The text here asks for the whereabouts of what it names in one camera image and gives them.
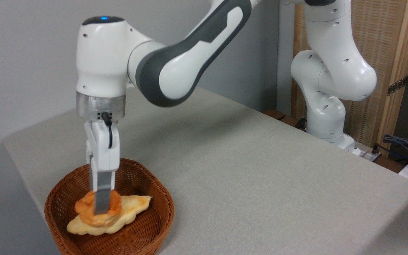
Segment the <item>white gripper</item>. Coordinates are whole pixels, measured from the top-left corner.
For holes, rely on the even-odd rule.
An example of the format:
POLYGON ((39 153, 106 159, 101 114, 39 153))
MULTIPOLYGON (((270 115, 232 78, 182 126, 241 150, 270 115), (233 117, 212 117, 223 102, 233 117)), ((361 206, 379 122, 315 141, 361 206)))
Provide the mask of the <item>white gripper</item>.
POLYGON ((95 214, 109 211, 110 191, 115 189, 115 171, 120 164, 120 141, 117 125, 112 123, 112 142, 104 121, 86 121, 87 149, 92 170, 90 185, 95 195, 95 214))

